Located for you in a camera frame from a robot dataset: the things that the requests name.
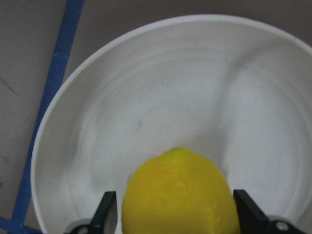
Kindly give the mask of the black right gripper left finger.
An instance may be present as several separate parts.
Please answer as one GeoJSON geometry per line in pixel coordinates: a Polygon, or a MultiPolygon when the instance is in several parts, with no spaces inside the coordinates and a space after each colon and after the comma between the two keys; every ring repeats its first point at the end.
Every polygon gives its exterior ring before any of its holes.
{"type": "Polygon", "coordinates": [[[105,192],[91,220],[96,234],[114,234],[117,227],[117,196],[115,191],[105,192]]]}

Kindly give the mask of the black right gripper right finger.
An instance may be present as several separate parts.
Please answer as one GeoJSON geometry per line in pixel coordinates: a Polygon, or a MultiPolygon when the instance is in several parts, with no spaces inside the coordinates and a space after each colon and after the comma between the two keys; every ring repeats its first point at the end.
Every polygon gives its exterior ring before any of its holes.
{"type": "Polygon", "coordinates": [[[245,190],[234,190],[239,224],[242,234],[266,234],[269,218],[245,190]]]}

